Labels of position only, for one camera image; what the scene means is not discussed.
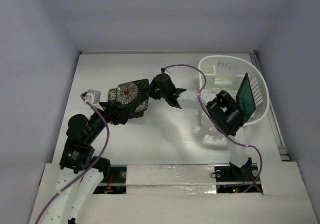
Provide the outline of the large black floral plate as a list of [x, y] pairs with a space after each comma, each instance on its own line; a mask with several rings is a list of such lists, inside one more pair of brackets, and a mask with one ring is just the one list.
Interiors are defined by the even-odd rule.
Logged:
[[[117, 96], [117, 89], [110, 89], [108, 92], [108, 101], [115, 101]], [[129, 119], [140, 118], [143, 117], [144, 111], [148, 107], [149, 100], [145, 99], [140, 105], [136, 108], [134, 112], [131, 113]]]

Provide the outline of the small black floral plate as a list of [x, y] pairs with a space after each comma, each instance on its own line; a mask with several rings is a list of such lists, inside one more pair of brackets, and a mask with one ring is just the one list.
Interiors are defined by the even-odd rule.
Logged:
[[140, 79], [118, 85], [116, 93], [116, 101], [123, 105], [131, 104], [132, 108], [136, 108], [145, 99], [148, 99], [148, 79]]

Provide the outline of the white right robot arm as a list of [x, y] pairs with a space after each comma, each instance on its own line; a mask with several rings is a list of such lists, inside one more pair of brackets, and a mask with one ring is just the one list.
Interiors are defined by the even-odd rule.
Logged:
[[214, 127], [235, 147], [229, 148], [230, 174], [236, 180], [244, 180], [252, 165], [252, 159], [245, 152], [245, 145], [231, 140], [241, 136], [241, 129], [256, 110], [256, 104], [250, 85], [249, 75], [245, 74], [236, 97], [221, 90], [213, 99], [208, 95], [176, 88], [168, 74], [155, 76], [148, 87], [148, 96], [153, 99], [163, 98], [175, 108], [200, 109], [213, 122]]

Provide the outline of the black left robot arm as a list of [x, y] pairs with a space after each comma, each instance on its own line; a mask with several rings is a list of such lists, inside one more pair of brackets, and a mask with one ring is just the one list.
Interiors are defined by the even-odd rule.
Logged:
[[77, 114], [68, 121], [56, 191], [36, 223], [78, 223], [97, 186], [113, 180], [110, 160], [95, 156], [92, 143], [109, 124], [125, 124], [132, 110], [117, 102], [105, 102], [101, 109], [89, 106], [94, 111], [90, 118]]

